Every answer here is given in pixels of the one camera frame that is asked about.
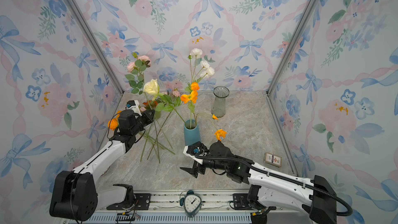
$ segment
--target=blue vase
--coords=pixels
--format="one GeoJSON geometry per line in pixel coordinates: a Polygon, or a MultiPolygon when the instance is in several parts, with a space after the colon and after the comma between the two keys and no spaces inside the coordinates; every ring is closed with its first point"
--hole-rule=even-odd
{"type": "Polygon", "coordinates": [[[193,129],[188,129],[186,127],[189,127],[191,120],[187,120],[184,125],[184,140],[185,140],[185,145],[190,146],[191,144],[194,144],[196,142],[202,142],[200,138],[200,131],[199,131],[199,125],[196,125],[195,128],[193,129]]]}

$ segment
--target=wall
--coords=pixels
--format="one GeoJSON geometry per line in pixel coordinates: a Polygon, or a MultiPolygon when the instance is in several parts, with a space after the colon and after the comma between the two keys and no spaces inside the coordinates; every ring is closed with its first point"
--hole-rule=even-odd
{"type": "Polygon", "coordinates": [[[307,0],[76,0],[126,89],[131,53],[146,54],[162,89],[186,87],[198,47],[216,74],[204,90],[268,87],[307,0]]]}
{"type": "Polygon", "coordinates": [[[0,222],[52,223],[55,176],[96,152],[120,95],[63,0],[0,5],[0,222]]]}
{"type": "Polygon", "coordinates": [[[338,223],[398,223],[397,9],[320,0],[273,95],[302,175],[353,207],[338,223]]]}

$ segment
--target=alarm clock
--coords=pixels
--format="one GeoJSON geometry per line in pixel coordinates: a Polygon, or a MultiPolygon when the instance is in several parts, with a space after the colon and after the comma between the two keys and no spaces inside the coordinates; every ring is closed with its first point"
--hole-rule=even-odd
{"type": "Polygon", "coordinates": [[[183,206],[187,216],[192,218],[202,207],[202,199],[200,196],[194,194],[192,190],[189,190],[185,197],[181,198],[180,206],[183,206]]]}

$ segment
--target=vase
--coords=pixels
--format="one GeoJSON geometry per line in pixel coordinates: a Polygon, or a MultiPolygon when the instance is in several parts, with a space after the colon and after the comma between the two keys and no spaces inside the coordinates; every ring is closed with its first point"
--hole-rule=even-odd
{"type": "Polygon", "coordinates": [[[213,107],[211,109],[211,113],[216,117],[220,118],[225,115],[226,107],[225,107],[225,98],[229,95],[229,90],[226,87],[216,87],[213,90],[214,95],[216,96],[213,107]]]}
{"type": "Polygon", "coordinates": [[[192,126],[195,124],[195,128],[193,129],[188,129],[187,127],[190,126],[191,120],[187,120],[184,124],[184,140],[185,140],[185,145],[190,146],[191,144],[194,144],[196,142],[202,142],[200,138],[200,131],[199,131],[199,125],[196,124],[195,120],[192,120],[192,126]]]}

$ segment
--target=gray marble surface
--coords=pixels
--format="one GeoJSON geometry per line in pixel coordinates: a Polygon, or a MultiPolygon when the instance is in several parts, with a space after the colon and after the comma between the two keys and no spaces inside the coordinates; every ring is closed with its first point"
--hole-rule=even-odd
{"type": "MultiPolygon", "coordinates": [[[[199,91],[196,112],[210,114],[214,98],[211,91],[199,91]]],[[[146,101],[143,95],[124,93],[118,110],[124,110],[126,102],[132,99],[138,99],[139,102],[146,101]]],[[[182,104],[178,108],[178,112],[183,118],[189,119],[189,110],[186,105],[182,104]]],[[[162,112],[162,117],[159,120],[161,124],[167,114],[168,112],[162,112]]],[[[210,147],[212,143],[217,141],[214,136],[215,129],[205,118],[199,117],[198,123],[202,143],[210,147]]],[[[215,124],[228,133],[222,142],[231,149],[233,154],[252,159],[273,170],[291,174],[291,168],[283,150],[277,128],[262,92],[232,91],[226,98],[226,115],[219,118],[215,124]],[[265,163],[265,152],[281,156],[282,167],[279,168],[265,163]]],[[[152,130],[151,135],[156,136],[154,128],[152,130]]],[[[149,159],[147,159],[152,147],[148,142],[142,162],[140,162],[145,144],[145,139],[142,138],[129,152],[116,160],[107,173],[100,177],[97,182],[98,189],[106,189],[115,183],[133,185],[134,190],[249,188],[249,185],[245,183],[233,182],[226,175],[216,175],[209,169],[206,170],[205,175],[199,174],[197,179],[182,171],[180,167],[192,167],[193,160],[182,154],[184,136],[181,118],[175,112],[172,112],[163,130],[171,142],[175,155],[165,152],[165,150],[160,150],[161,159],[159,163],[152,151],[149,159]]],[[[170,148],[163,135],[160,135],[159,141],[170,148]]]]}

